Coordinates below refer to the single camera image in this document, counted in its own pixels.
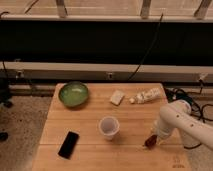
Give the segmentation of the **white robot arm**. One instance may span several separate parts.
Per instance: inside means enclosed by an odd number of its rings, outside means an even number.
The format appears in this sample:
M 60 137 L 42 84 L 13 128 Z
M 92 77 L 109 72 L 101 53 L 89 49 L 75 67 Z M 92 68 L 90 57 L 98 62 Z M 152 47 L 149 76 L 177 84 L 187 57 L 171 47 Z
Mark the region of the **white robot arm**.
M 169 138 L 175 128 L 213 150 L 213 126 L 199 122 L 190 116 L 191 106 L 185 100 L 177 100 L 160 107 L 153 132 L 160 139 Z

